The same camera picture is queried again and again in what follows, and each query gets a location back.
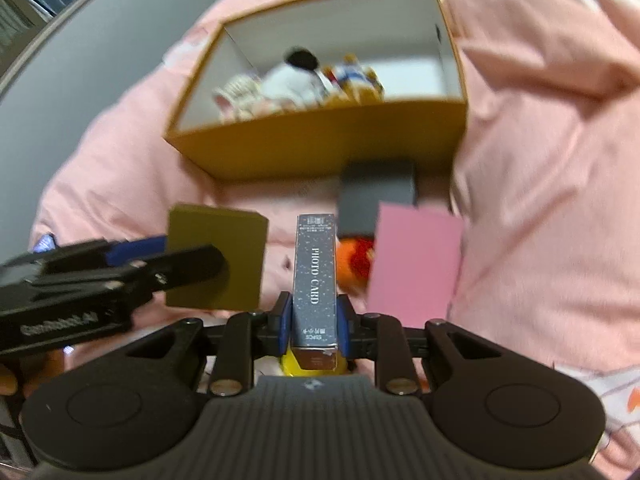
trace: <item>gray box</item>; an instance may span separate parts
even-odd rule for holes
[[[304,370],[336,367],[335,298],[335,217],[300,215],[293,274],[291,349]]]

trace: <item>brown plush toy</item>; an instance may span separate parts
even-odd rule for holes
[[[344,291],[357,292],[367,288],[374,257],[373,240],[345,238],[335,251],[335,278]]]

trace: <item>pink bedsheet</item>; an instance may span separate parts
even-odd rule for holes
[[[222,186],[162,140],[220,20],[272,1],[221,0],[99,116],[47,187],[33,239],[162,234],[175,202],[250,208],[270,219],[262,306],[290,290],[295,217],[333,211],[335,181]],[[625,478],[640,466],[640,12],[633,0],[446,8],[470,99],[451,186],[466,233],[450,318],[598,391],[608,437],[596,465]],[[442,195],[432,185],[422,183],[424,200]],[[364,298],[354,302],[365,308]],[[158,297],[135,321],[192,315]],[[116,342],[76,349],[69,364]]]

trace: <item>yellow object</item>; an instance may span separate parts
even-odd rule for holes
[[[363,34],[378,35],[393,45],[398,37],[394,23],[399,20],[376,18],[375,25],[369,21],[370,16],[377,16],[378,5],[381,12],[390,12],[388,5],[383,6],[388,0],[354,0],[360,3],[341,7],[348,12],[337,14],[323,10],[334,1],[337,0],[287,0],[223,23],[200,58],[164,138],[210,176],[226,181],[334,176],[348,162],[377,158],[410,158],[418,173],[449,173],[466,129],[467,100],[462,65],[439,0],[393,1],[398,6],[406,1],[414,7],[421,2],[429,9],[425,14],[434,16],[429,29],[433,37],[425,49],[440,50],[444,75],[434,84],[446,88],[443,93],[394,98],[386,88],[388,101],[372,97],[366,104],[354,104],[347,95],[335,92],[327,106],[237,123],[218,122],[211,89],[238,73],[232,72],[234,63],[241,66],[238,59],[247,63],[256,59],[256,63],[260,60],[264,65],[267,57],[277,59],[275,47],[273,53],[267,53],[265,48],[284,42],[279,38],[292,37],[291,44],[304,44],[311,51],[316,48],[315,41],[321,45],[318,48],[326,49],[327,42],[335,41],[330,44],[334,51],[356,50],[357,45],[349,44],[351,40],[343,34],[336,34],[341,29],[335,28],[342,23],[336,22],[344,18],[341,14],[351,16],[348,12],[355,9],[353,12],[362,12],[370,24],[352,27],[348,34],[362,38]],[[281,56],[284,50],[278,47],[277,52]],[[214,110],[210,120],[202,118],[209,113],[206,110]]]
[[[334,370],[303,370],[289,346],[287,353],[280,358],[280,367],[284,374],[289,377],[318,377],[322,375],[343,375],[347,373],[347,359],[345,359],[340,352],[338,352],[336,361],[337,367],[335,367]]]

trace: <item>open box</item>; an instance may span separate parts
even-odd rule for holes
[[[220,123],[212,91],[239,73],[264,74],[294,46],[321,65],[356,54],[385,101]],[[165,139],[223,180],[325,176],[350,160],[399,156],[443,173],[465,125],[462,68],[439,0],[290,0],[222,24]]]

